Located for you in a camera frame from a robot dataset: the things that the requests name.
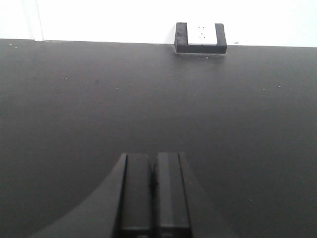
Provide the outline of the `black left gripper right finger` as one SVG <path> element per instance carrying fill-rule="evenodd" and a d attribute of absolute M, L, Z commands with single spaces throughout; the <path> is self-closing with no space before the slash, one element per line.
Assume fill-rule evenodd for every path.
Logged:
<path fill-rule="evenodd" d="M 157 237 L 190 238 L 190 222 L 177 153 L 158 153 L 156 181 L 155 226 Z"/>

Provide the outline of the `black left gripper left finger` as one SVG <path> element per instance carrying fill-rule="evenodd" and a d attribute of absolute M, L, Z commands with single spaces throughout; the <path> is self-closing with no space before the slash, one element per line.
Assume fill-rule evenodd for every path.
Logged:
<path fill-rule="evenodd" d="M 149 238 L 152 235 L 151 166 L 147 154 L 123 153 L 123 180 L 114 238 Z"/>

